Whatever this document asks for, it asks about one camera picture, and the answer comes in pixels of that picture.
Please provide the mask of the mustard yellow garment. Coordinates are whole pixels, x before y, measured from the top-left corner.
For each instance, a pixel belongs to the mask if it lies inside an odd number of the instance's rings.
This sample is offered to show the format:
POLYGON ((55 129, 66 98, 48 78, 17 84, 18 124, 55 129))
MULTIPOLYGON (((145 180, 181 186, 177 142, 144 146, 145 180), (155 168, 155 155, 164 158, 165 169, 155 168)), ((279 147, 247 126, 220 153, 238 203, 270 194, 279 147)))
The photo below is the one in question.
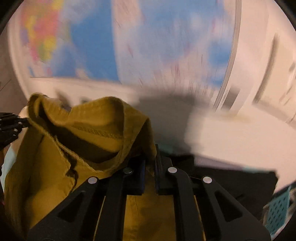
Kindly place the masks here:
POLYGON ((127 197, 123 239, 176 239, 173 198, 155 190, 148 116, 116 97, 65 110, 39 93, 30 97, 27 114, 30 127, 4 182, 5 213, 20 237, 87 178, 104 179, 144 160, 145 191, 127 197))

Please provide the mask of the teal perforated storage basket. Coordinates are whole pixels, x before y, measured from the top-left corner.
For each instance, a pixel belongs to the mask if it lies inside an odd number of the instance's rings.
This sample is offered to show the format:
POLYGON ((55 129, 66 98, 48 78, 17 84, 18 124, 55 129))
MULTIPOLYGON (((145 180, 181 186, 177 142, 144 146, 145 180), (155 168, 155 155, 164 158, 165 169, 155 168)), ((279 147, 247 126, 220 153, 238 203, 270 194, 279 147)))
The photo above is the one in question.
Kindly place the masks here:
POLYGON ((288 222, 290 190, 291 186, 288 186, 276 193, 263 209, 263 225, 268 230, 271 240, 274 240, 280 234, 288 222))

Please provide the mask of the black garment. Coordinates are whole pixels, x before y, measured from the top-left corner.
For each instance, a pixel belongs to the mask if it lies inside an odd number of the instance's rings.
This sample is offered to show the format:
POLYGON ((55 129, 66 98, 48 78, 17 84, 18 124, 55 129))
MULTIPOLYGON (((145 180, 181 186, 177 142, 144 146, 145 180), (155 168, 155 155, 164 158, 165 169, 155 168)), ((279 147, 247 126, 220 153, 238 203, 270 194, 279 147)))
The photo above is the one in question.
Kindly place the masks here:
POLYGON ((184 170, 196 183, 205 176, 214 179, 258 220, 261 219, 263 207, 270 202, 278 182, 273 171, 251 173, 200 167, 194 165, 194 157, 190 154, 174 155, 163 151, 160 154, 170 158, 175 167, 184 170))

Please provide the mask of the colourful wall map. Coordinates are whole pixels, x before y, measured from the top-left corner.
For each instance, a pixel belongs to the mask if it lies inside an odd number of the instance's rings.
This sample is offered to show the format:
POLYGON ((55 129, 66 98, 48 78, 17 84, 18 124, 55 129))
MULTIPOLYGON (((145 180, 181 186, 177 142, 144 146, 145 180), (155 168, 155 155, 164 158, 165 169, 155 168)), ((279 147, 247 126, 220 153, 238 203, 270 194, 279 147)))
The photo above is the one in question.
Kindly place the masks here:
POLYGON ((31 77, 220 89, 237 1, 24 1, 31 77))

